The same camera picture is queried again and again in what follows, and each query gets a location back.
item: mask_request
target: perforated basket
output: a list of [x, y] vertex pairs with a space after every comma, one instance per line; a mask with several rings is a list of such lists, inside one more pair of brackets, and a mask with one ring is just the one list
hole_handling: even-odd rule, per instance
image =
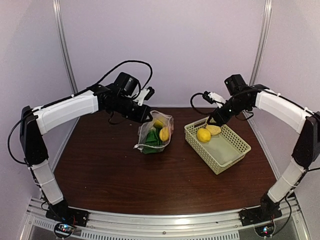
[[251, 146], [227, 125], [223, 125], [221, 133], [212, 136], [209, 142], [200, 142], [197, 131], [207, 126], [207, 120], [208, 117], [184, 126], [185, 140], [218, 175], [243, 159]]

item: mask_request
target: dark wood surface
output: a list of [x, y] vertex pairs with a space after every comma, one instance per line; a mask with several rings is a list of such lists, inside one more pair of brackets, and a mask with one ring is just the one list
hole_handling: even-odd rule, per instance
[[164, 152], [148, 155], [133, 149], [139, 124], [125, 121], [109, 125], [105, 112], [81, 117], [55, 170], [72, 207], [161, 215], [259, 204], [276, 179], [246, 121], [233, 118], [228, 126], [252, 150], [239, 163], [215, 175], [185, 141], [184, 126], [202, 116], [191, 108], [158, 110], [174, 117], [174, 134]]

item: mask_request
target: yellow object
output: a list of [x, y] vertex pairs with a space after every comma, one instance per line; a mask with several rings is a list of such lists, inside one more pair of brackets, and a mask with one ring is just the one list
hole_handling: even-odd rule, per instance
[[153, 126], [156, 127], [157, 129], [162, 129], [164, 127], [164, 123], [159, 119], [156, 119]]
[[221, 127], [219, 126], [207, 125], [205, 129], [210, 132], [211, 136], [215, 136], [221, 133]]
[[168, 141], [170, 137], [170, 130], [169, 127], [165, 126], [159, 132], [159, 137], [162, 142]]
[[207, 143], [211, 139], [211, 133], [208, 129], [199, 128], [198, 132], [196, 133], [196, 137], [200, 142]]

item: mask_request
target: metal corner post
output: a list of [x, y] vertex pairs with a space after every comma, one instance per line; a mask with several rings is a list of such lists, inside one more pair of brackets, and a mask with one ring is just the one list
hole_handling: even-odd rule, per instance
[[267, 42], [270, 21], [271, 21], [271, 14], [272, 14], [272, 0], [265, 0], [260, 39], [258, 43], [258, 48], [255, 56], [255, 61], [254, 61], [249, 85], [254, 85], [257, 81], [257, 76], [258, 76], [260, 65], [262, 62], [263, 52]]
[[66, 36], [65, 36], [64, 25], [63, 25], [61, 9], [60, 9], [60, 0], [53, 0], [53, 12], [54, 12], [54, 16], [55, 16], [55, 21], [56, 21], [56, 26], [57, 26], [57, 31], [58, 31], [64, 66], [65, 66], [66, 73], [69, 78], [72, 93], [76, 94], [78, 92], [78, 88], [77, 88], [77, 84], [75, 81], [75, 76], [74, 76], [74, 73], [72, 70], [69, 52], [68, 52], [68, 48], [67, 48]]

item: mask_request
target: basket handle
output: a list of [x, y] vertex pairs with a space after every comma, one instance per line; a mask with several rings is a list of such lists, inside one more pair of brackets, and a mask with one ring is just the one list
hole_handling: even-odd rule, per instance
[[205, 124], [205, 123], [207, 122], [207, 119], [208, 119], [208, 118], [206, 117], [206, 118], [204, 118], [204, 119], [200, 119], [200, 120], [194, 122], [193, 127], [194, 127], [194, 128], [197, 128], [197, 127]]

